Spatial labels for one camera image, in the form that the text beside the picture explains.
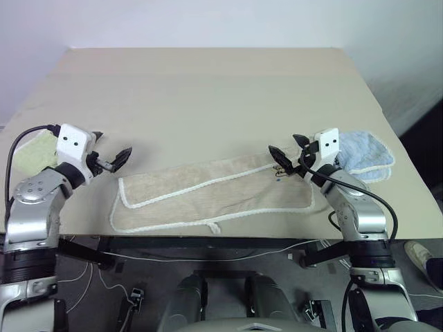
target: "floor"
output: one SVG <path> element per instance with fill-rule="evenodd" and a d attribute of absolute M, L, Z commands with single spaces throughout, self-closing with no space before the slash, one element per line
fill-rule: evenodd
<path fill-rule="evenodd" d="M 97 239 L 78 237 L 74 241 L 96 246 Z M 429 239 L 419 241 L 435 256 L 443 257 L 443 240 Z M 426 278 L 412 265 L 403 250 L 404 241 L 398 241 L 392 246 L 397 265 L 402 269 L 404 280 L 409 293 L 440 295 L 428 284 Z M 258 254 L 268 250 L 200 250 L 200 249 L 162 249 L 149 250 L 151 257 L 211 257 L 225 259 Z M 121 254 L 146 257 L 147 251 L 121 250 Z M 145 300 L 141 313 L 134 316 L 133 332 L 155 331 L 162 312 L 174 291 L 176 285 L 194 270 L 254 270 L 272 277 L 284 291 L 288 300 L 297 309 L 306 299 L 329 299 L 332 303 L 338 331 L 341 301 L 343 291 L 349 280 L 348 271 L 337 261 L 319 264 L 316 268 L 302 269 L 298 264 L 300 251 L 290 250 L 278 254 L 265 255 L 254 259 L 233 261 L 228 263 L 180 262 L 159 263 L 150 261 L 124 261 L 121 273 L 105 271 L 102 277 L 111 286 L 122 284 L 130 291 L 137 286 L 145 290 Z M 73 279 L 83 270 L 85 264 L 66 257 L 60 257 L 57 273 L 60 279 Z M 76 281 L 61 283 L 58 298 L 66 300 L 70 308 L 84 291 L 90 272 Z M 208 279 L 208 307 L 206 319 L 221 317 L 245 317 L 244 280 L 242 279 Z M 122 300 L 121 288 L 107 290 L 102 285 L 98 270 L 93 269 L 91 287 L 80 304 L 70 312 L 70 331 L 115 331 L 118 309 Z M 435 308 L 443 305 L 443 299 L 412 296 L 416 310 Z M 298 319 L 304 322 L 302 315 Z M 352 331 L 350 316 L 347 315 L 347 329 Z"/>

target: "light green cloth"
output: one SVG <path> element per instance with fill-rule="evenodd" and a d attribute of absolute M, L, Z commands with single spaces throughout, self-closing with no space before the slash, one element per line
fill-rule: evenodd
<path fill-rule="evenodd" d="M 39 132 L 17 148 L 12 166 L 27 176 L 34 176 L 45 167 L 57 166 L 57 138 L 49 130 Z"/>

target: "blue towel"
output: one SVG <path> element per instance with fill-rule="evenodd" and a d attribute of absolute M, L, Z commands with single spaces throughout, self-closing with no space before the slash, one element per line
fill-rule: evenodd
<path fill-rule="evenodd" d="M 340 133 L 341 168 L 366 183 L 388 180 L 395 158 L 389 148 L 367 131 Z"/>

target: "beige tabletop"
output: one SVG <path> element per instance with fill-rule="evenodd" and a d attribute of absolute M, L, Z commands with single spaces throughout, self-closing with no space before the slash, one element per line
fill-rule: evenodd
<path fill-rule="evenodd" d="M 397 212 L 397 238 L 443 234 L 431 193 L 352 61 L 338 49 L 70 50 L 0 133 L 3 160 L 19 132 L 47 123 L 103 131 L 96 151 L 108 160 L 134 148 L 118 174 L 103 174 L 76 190 L 62 210 L 62 234 L 117 234 L 108 217 L 118 176 L 266 152 L 269 143 L 290 142 L 293 133 L 330 127 L 371 131 L 393 151 L 391 179 L 370 188 Z M 14 172 L 12 187 L 22 177 Z M 316 210 L 223 221 L 218 236 L 341 238 L 318 194 Z M 214 236 L 206 226 L 132 235 Z"/>

